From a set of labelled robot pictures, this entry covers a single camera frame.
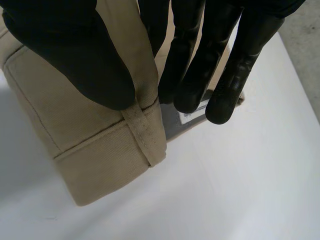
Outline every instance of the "stitched seam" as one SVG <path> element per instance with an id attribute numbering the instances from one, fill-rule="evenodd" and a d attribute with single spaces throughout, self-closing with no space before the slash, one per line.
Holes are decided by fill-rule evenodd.
<path id="1" fill-rule="evenodd" d="M 123 123 L 122 126 L 115 126 L 115 128 L 112 129 L 110 132 L 107 132 L 106 134 L 102 134 L 101 136 L 97 137 L 97 139 L 93 140 L 92 142 L 90 142 L 90 143 L 88 143 L 88 144 L 86 144 L 86 145 L 84 145 L 84 146 L 80 146 L 81 144 L 84 144 L 86 141 L 94 138 L 96 135 L 99 135 L 99 134 L 102 133 L 103 131 L 108 130 L 110 127 L 104 128 L 103 130 L 101 130 L 101 131 L 98 132 L 97 134 L 95 134 L 95 135 L 93 135 L 93 136 L 91 136 L 91 137 L 88 137 L 85 141 L 83 141 L 83 142 L 81 142 L 81 143 L 79 143 L 79 144 L 77 144 L 77 145 L 75 145 L 75 146 L 67 149 L 66 151 L 58 154 L 58 155 L 55 156 L 53 159 L 56 159 L 56 158 L 60 157 L 60 156 L 63 155 L 63 154 L 67 154 L 68 152 L 71 152 L 74 148 L 80 146 L 79 149 L 76 149 L 74 152 L 71 152 L 70 154 L 76 153 L 78 150 L 82 149 L 83 147 L 89 146 L 90 144 L 93 144 L 95 141 L 98 141 L 99 139 L 101 139 L 101 138 L 103 138 L 103 137 L 105 137 L 105 136 L 108 136 L 108 135 L 112 134 L 113 132 L 118 131 L 119 129 L 122 129 L 123 127 L 127 126 L 127 123 L 125 122 L 125 120 L 121 120 L 120 122 L 117 122 L 116 125 L 117 125 L 117 124 L 122 124 L 122 123 Z M 57 159 L 57 160 L 56 160 L 56 163 L 62 162 L 62 161 L 65 159 L 66 156 L 64 156 L 64 157 L 61 158 L 61 159 Z"/>
<path id="2" fill-rule="evenodd" d="M 39 119 L 39 122 L 41 124 L 41 126 L 43 127 L 43 129 L 45 130 L 45 132 L 48 134 L 48 136 L 50 137 L 51 141 L 53 142 L 53 144 L 56 146 L 56 148 L 61 152 L 61 149 L 58 147 L 58 145 L 56 144 L 56 142 L 54 141 L 53 137 L 50 135 L 50 133 L 48 132 L 48 130 L 46 129 L 46 127 L 44 126 L 44 123 L 41 121 L 41 118 L 39 116 L 39 114 L 37 113 L 37 111 L 35 110 L 34 106 L 32 106 L 31 102 L 29 101 L 29 99 L 26 97 L 25 93 L 22 91 L 21 87 L 19 86 L 18 82 L 16 81 L 16 79 L 14 78 L 14 76 L 11 73 L 11 70 L 9 67 L 6 67 L 6 69 L 8 70 L 12 80 L 15 82 L 16 86 L 18 87 L 19 91 L 21 92 L 21 94 L 23 95 L 23 97 L 25 98 L 25 100 L 28 102 L 28 104 L 31 106 L 33 112 L 35 113 L 35 115 L 37 116 L 37 118 Z"/>
<path id="3" fill-rule="evenodd" d="M 133 112 L 134 112 L 135 118 L 136 118 L 136 119 L 139 119 L 140 124 L 141 124 L 142 126 L 144 126 L 144 125 L 142 124 L 141 119 L 138 117 L 137 112 L 136 112 L 135 110 L 133 110 Z M 149 152 L 149 149 L 148 149 L 147 145 L 145 144 L 144 140 L 142 139 L 140 133 L 138 132 L 135 124 L 133 124 L 132 126 L 133 126 L 134 130 L 136 131 L 136 134 L 137 134 L 138 137 L 140 138 L 141 142 L 143 143 L 144 147 L 145 147 L 145 148 L 147 149 L 147 151 Z"/>

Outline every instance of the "stitching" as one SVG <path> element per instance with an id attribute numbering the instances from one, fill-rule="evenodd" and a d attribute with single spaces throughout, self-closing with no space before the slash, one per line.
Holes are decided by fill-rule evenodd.
<path id="1" fill-rule="evenodd" d="M 41 118 L 39 116 L 39 114 L 37 113 L 37 111 L 35 110 L 34 106 L 31 104 L 31 102 L 29 101 L 29 99 L 26 97 L 25 93 L 22 91 L 21 87 L 19 86 L 18 82 L 16 81 L 16 79 L 14 78 L 14 76 L 11 73 L 10 68 L 7 66 L 6 69 L 8 70 L 10 77 L 13 79 L 13 81 L 15 82 L 16 86 L 18 87 L 19 91 L 22 93 L 23 97 L 25 98 L 25 100 L 28 102 L 28 104 L 31 106 L 32 110 L 34 111 L 35 115 L 37 116 L 37 118 L 39 119 L 39 122 L 41 124 L 41 126 L 43 127 L 43 129 L 45 130 L 45 132 L 48 134 L 48 136 L 50 137 L 51 141 L 53 142 L 53 144 L 56 146 L 56 148 L 61 152 L 61 149 L 58 147 L 58 145 L 56 144 L 56 142 L 54 141 L 53 137 L 50 135 L 50 133 L 48 132 L 48 130 L 46 129 L 46 127 L 44 126 L 43 122 L 41 121 Z"/>
<path id="2" fill-rule="evenodd" d="M 153 110 L 153 108 L 155 108 L 155 107 L 157 106 L 157 105 L 156 105 L 157 100 L 158 100 L 158 98 L 156 98 L 155 101 L 154 101 L 150 106 L 144 108 L 144 109 L 142 110 L 142 111 L 143 111 L 143 114 L 151 113 L 152 110 Z M 67 154 L 67 152 L 71 152 L 73 149 L 77 148 L 77 147 L 80 146 L 81 144 L 85 145 L 87 141 L 89 141 L 90 139 L 96 137 L 97 135 L 101 134 L 102 132 L 109 130 L 110 128 L 114 128 L 114 129 L 112 129 L 110 132 L 108 132 L 108 133 L 106 133 L 106 134 L 101 134 L 101 136 L 97 137 L 95 140 L 93 140 L 92 142 L 88 143 L 87 145 L 92 144 L 92 143 L 94 143 L 95 141 L 97 141 L 97 140 L 99 140 L 99 139 L 101 139 L 101 138 L 103 138 L 103 137 L 105 137 L 105 136 L 108 136 L 109 134 L 112 134 L 113 132 L 115 132 L 115 131 L 117 131 L 117 130 L 125 127 L 125 126 L 128 126 L 128 122 L 126 121 L 126 119 L 120 120 L 120 121 L 114 123 L 113 125 L 108 126 L 108 127 L 104 128 L 104 129 L 96 132 L 94 135 L 89 136 L 88 138 L 86 138 L 85 140 L 81 141 L 80 143 L 77 143 L 76 145 L 68 148 L 67 150 L 65 150 L 65 151 L 63 151 L 62 153 L 58 154 L 57 156 L 53 157 L 53 159 L 59 158 L 59 157 L 61 157 L 61 155 Z M 137 129 L 134 127 L 134 124 L 133 124 L 133 128 L 134 128 L 134 130 L 137 132 L 137 135 L 138 135 L 139 138 L 141 139 L 143 145 L 147 148 L 146 144 L 145 144 L 144 141 L 142 140 L 142 137 L 138 134 Z M 64 158 L 57 159 L 57 163 L 59 163 L 59 162 L 62 161 L 63 159 L 64 159 Z"/>
<path id="3" fill-rule="evenodd" d="M 105 136 L 108 136 L 108 135 L 112 134 L 113 132 L 118 131 L 119 129 L 121 129 L 121 128 L 125 127 L 125 126 L 127 126 L 127 123 L 125 122 L 125 120 L 121 120 L 120 122 L 115 123 L 115 126 L 114 126 L 115 128 L 112 129 L 110 132 L 107 132 L 106 134 L 101 134 L 103 131 L 106 131 L 106 130 L 110 129 L 110 127 L 104 128 L 103 130 L 99 131 L 99 132 L 96 133 L 95 135 L 92 135 L 92 136 L 88 137 L 86 140 L 80 142 L 79 144 L 77 144 L 77 145 L 75 145 L 75 146 L 67 149 L 66 151 L 58 154 L 58 155 L 55 156 L 53 159 L 57 159 L 57 158 L 61 157 L 61 155 L 63 155 L 63 154 L 66 154 L 66 156 L 68 156 L 69 154 L 72 154 L 73 149 L 75 149 L 75 148 L 77 148 L 77 147 L 80 147 L 81 144 L 84 144 L 84 145 L 85 145 L 87 141 L 91 140 L 92 138 L 96 137 L 96 136 L 99 135 L 99 134 L 101 134 L 101 136 L 98 136 L 96 139 L 92 140 L 92 142 L 89 142 L 89 143 L 86 144 L 85 146 L 88 146 L 88 145 L 94 143 L 95 141 L 97 141 L 97 140 L 99 140 L 99 139 L 101 139 L 101 138 L 103 138 L 103 137 L 105 137 Z M 74 150 L 74 153 L 75 153 L 76 151 L 82 149 L 82 148 L 85 147 L 85 146 L 81 146 L 79 149 Z M 64 156 L 63 158 L 57 159 L 56 162 L 57 162 L 57 163 L 60 163 L 61 161 L 63 161 L 63 160 L 65 159 L 66 156 Z"/>
<path id="4" fill-rule="evenodd" d="M 142 124 L 142 122 L 141 122 L 141 119 L 138 117 L 137 112 L 136 112 L 134 109 L 133 109 L 133 112 L 134 112 L 135 118 L 139 120 L 139 122 L 140 122 L 140 124 L 141 124 L 142 126 L 144 126 L 144 125 Z M 140 133 L 139 133 L 138 130 L 136 129 L 135 124 L 133 124 L 132 126 L 133 126 L 134 130 L 136 131 L 136 134 L 137 134 L 138 137 L 140 138 L 141 142 L 143 143 L 144 147 L 145 147 L 145 148 L 148 150 L 148 152 L 149 152 L 149 149 L 148 149 L 147 145 L 145 144 L 145 142 L 143 141 Z"/>

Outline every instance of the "canvas bag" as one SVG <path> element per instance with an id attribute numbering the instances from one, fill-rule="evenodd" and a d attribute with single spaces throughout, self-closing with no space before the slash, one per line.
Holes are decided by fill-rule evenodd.
<path id="1" fill-rule="evenodd" d="M 98 0 L 96 9 L 136 89 L 134 105 L 124 111 L 82 96 L 0 22 L 4 75 L 79 206 L 125 186 L 166 156 L 158 73 L 137 3 Z"/>

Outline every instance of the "gloved hand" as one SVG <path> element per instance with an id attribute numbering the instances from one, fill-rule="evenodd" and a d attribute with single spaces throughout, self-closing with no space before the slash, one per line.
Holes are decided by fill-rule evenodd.
<path id="1" fill-rule="evenodd" d="M 197 109 L 242 14 L 229 60 L 206 107 L 209 121 L 224 124 L 230 119 L 259 53 L 284 22 L 284 18 L 264 14 L 254 7 L 244 8 L 248 2 L 254 1 L 171 1 L 175 32 L 158 86 L 161 103 L 173 102 L 183 113 Z M 138 3 L 156 56 L 166 37 L 169 0 L 138 0 Z M 189 65 L 204 7 L 201 41 Z"/>

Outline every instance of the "white surface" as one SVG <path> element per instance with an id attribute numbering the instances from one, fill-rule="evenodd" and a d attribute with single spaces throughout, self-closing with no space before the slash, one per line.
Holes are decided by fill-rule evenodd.
<path id="1" fill-rule="evenodd" d="M 276 35 L 225 125 L 204 122 L 167 158 L 76 207 L 0 81 L 2 240 L 319 240 L 320 126 Z"/>

